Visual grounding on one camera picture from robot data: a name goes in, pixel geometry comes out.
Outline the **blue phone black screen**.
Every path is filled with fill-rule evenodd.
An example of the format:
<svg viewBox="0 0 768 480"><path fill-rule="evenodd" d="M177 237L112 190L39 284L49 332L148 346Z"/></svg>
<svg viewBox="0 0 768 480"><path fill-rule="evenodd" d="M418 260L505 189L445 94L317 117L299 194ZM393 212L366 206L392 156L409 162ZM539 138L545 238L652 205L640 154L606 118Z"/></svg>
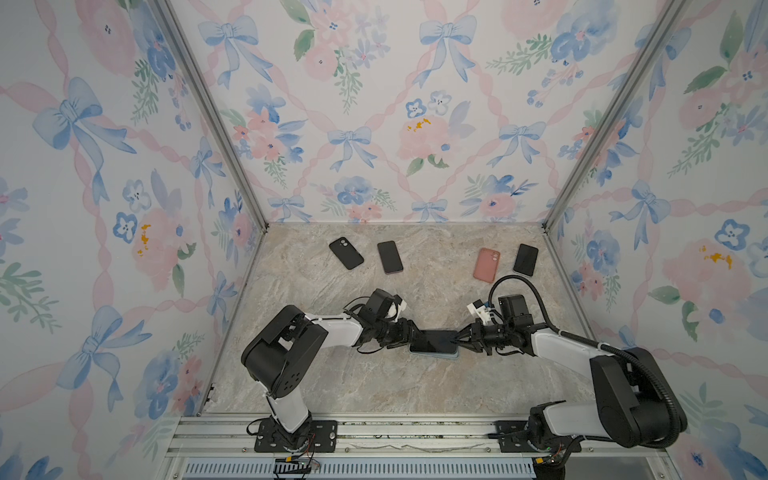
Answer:
<svg viewBox="0 0 768 480"><path fill-rule="evenodd" d="M459 352L459 347L454 343L457 332L453 330L426 330L422 332L420 339L409 347L410 352Z"/></svg>

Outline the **light blue phone case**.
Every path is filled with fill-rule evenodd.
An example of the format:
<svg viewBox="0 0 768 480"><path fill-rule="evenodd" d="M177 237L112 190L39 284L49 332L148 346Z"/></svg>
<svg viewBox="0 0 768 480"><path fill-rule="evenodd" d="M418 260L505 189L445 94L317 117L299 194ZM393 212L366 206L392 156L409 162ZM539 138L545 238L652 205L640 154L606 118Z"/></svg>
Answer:
<svg viewBox="0 0 768 480"><path fill-rule="evenodd" d="M447 360L455 360L459 358L458 351L453 353L444 353L444 352L411 352L411 353L421 355L421 356L426 356L426 357L447 359Z"/></svg>

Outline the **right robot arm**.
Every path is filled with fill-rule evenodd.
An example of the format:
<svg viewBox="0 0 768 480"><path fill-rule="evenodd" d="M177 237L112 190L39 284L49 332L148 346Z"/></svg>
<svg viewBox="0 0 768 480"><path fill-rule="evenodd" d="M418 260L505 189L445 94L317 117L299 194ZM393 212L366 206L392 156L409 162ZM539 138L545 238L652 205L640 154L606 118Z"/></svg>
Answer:
<svg viewBox="0 0 768 480"><path fill-rule="evenodd" d="M514 351L549 360L591 382L590 402L554 401L530 409L519 434L539 451L567 441L605 441L625 448L665 449L688 428L688 418L672 387L645 349L618 349L541 324L463 328L453 342L476 353Z"/></svg>

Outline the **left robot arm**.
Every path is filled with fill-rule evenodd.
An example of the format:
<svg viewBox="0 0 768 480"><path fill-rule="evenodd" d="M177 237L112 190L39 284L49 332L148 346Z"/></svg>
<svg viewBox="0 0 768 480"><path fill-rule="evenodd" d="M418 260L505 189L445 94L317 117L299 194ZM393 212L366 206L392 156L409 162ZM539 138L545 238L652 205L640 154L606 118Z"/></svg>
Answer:
<svg viewBox="0 0 768 480"><path fill-rule="evenodd" d="M320 316L288 305L245 347L241 363L264 390L269 428L296 443L309 434L312 416L300 384L318 353L327 348L359 348L370 341L384 349L409 345L418 327L402 316L399 297L370 299L341 314Z"/></svg>

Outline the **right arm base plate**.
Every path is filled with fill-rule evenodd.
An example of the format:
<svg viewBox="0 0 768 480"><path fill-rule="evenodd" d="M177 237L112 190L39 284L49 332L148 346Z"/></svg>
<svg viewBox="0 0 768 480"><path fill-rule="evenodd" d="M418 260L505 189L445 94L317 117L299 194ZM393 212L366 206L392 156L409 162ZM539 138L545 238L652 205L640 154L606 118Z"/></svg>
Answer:
<svg viewBox="0 0 768 480"><path fill-rule="evenodd" d="M500 420L494 423L494 428L487 437L498 442L502 453L554 455L564 453L574 440L556 435L548 426L532 421Z"/></svg>

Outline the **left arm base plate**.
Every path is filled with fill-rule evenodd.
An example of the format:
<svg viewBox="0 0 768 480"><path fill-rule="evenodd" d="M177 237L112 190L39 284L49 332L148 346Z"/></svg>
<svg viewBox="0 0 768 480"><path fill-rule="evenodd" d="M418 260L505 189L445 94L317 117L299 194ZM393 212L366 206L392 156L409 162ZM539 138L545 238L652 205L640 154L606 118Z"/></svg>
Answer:
<svg viewBox="0 0 768 480"><path fill-rule="evenodd" d="M246 432L255 438L257 453L299 454L333 453L338 440L338 422L311 420L304 422L295 432L289 433L275 419L269 417L257 421L258 430Z"/></svg>

